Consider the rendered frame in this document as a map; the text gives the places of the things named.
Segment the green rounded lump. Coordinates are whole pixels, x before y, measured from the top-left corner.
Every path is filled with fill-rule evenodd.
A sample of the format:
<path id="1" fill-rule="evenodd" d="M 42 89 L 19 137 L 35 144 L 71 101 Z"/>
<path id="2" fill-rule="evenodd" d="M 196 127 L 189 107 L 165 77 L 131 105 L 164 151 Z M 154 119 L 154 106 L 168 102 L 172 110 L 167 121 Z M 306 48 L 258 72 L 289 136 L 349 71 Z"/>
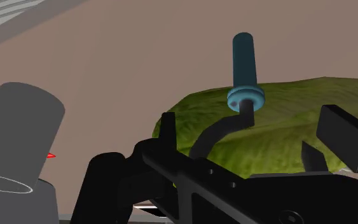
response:
<path id="1" fill-rule="evenodd" d="M 255 126 L 227 135 L 208 159 L 248 178 L 251 174 L 303 172 L 301 144 L 323 152 L 329 171 L 346 165 L 316 138 L 321 106 L 336 104 L 358 118 L 358 79 L 314 78 L 264 83 L 266 102 L 254 114 Z M 189 94 L 168 111 L 176 116 L 177 150 L 188 155 L 201 132 L 226 116 L 237 115 L 227 105 L 232 87 Z"/>

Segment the blue-handled tool with black stem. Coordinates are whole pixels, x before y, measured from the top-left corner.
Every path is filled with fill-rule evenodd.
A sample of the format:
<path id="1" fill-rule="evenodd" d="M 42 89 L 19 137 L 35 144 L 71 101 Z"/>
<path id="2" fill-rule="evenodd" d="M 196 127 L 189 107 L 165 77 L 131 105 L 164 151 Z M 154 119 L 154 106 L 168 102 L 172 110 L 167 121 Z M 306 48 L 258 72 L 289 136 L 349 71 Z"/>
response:
<path id="1" fill-rule="evenodd" d="M 227 116 L 207 127 L 189 151 L 192 159 L 206 158 L 213 146 L 228 134 L 254 126 L 254 112 L 263 107 L 265 93 L 257 83 L 254 40 L 241 32 L 232 41 L 233 88 L 228 92 L 227 105 L 237 115 Z"/>

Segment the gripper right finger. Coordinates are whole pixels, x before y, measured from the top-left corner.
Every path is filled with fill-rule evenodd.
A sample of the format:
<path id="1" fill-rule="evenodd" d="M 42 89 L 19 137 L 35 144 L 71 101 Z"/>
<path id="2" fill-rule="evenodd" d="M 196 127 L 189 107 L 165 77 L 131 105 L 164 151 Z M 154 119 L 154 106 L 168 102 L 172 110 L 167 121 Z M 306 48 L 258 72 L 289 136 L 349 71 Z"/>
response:
<path id="1" fill-rule="evenodd" d="M 358 118 L 337 105 L 323 105 L 316 136 L 352 172 L 358 173 Z"/>

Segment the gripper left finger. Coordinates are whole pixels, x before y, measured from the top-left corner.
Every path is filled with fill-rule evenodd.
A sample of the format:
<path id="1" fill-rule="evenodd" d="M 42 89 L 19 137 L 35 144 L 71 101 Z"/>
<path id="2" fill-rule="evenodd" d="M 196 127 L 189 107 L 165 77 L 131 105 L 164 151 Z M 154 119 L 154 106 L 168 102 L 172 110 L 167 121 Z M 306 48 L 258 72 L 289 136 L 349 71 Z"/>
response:
<path id="1" fill-rule="evenodd" d="M 70 224 L 127 224 L 133 205 L 144 200 L 174 224 L 253 224 L 229 194 L 240 178 L 205 159 L 225 135 L 252 125 L 252 112 L 222 118 L 186 157 L 176 150 L 175 114 L 162 114 L 159 136 L 137 143 L 129 158 L 109 152 L 91 159 Z"/>

